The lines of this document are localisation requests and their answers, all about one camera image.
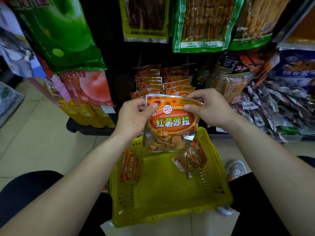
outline yellow bottle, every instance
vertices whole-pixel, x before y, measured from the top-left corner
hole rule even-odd
[[[59,108],[78,124],[83,126],[91,125],[82,115],[79,114],[79,112],[72,106],[71,103],[67,103],[63,98],[58,98],[58,104]]]
[[[85,116],[85,119],[93,126],[98,128],[103,128],[106,126],[106,121],[101,118],[93,110],[89,104],[78,104],[73,101],[70,101],[72,106],[82,115]]]
[[[111,127],[111,128],[115,128],[116,125],[115,123],[113,123],[112,119],[110,118],[110,116],[107,114],[107,113],[104,113],[102,107],[100,105],[95,105],[95,104],[92,104],[91,105],[94,110],[96,111],[96,113],[101,116],[102,118],[105,119],[105,122],[107,124],[108,127]]]

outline floor tile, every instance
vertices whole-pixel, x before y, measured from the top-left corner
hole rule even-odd
[[[14,178],[0,178],[0,191]]]
[[[224,166],[230,160],[240,160],[244,163],[247,173],[251,172],[250,167],[234,142],[212,141],[212,143],[218,150]]]
[[[108,236],[191,236],[190,215],[160,219],[155,223],[143,223],[124,228],[115,228],[108,223],[101,225]]]
[[[41,84],[44,83],[43,78],[35,78]],[[25,100],[48,100],[40,91],[37,90],[29,81],[24,78],[16,87],[16,91],[25,95]]]
[[[315,158],[314,142],[291,142],[285,143],[284,147],[297,156],[310,156]]]
[[[107,138],[109,138],[109,136],[97,136],[94,148],[100,145],[102,142],[104,142]]]
[[[92,149],[96,136],[71,133],[69,117],[50,101],[40,101],[0,160],[0,177],[37,170],[66,174]]]
[[[0,128],[0,159],[10,146],[15,136],[21,130],[38,101],[23,101],[7,122]]]
[[[238,212],[231,216],[222,216],[215,210],[206,210],[201,214],[191,214],[191,228],[193,236],[230,236]]]

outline yellow plastic basket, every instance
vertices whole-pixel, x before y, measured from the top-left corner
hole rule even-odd
[[[142,137],[132,141],[130,149],[143,157],[142,172],[138,185],[120,183],[122,155],[111,174],[112,222],[115,227],[201,213],[233,202],[222,161],[207,131],[199,127],[196,138],[208,161],[202,171],[189,180],[172,161],[178,152],[147,152],[142,147]]]

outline gray sneaker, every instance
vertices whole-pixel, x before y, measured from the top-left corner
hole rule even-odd
[[[239,160],[229,161],[225,166],[225,172],[228,182],[247,174],[244,163]],[[216,211],[218,211],[218,213],[223,216],[230,216],[234,212],[234,210],[230,206],[216,208]]]

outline green-bordered package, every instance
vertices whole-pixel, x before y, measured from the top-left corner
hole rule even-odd
[[[230,50],[246,50],[267,44],[274,26],[290,0],[246,0]]]
[[[168,42],[170,0],[119,0],[124,40]]]
[[[7,0],[56,74],[106,69],[79,0]]]
[[[178,0],[174,53],[226,50],[245,0]]]

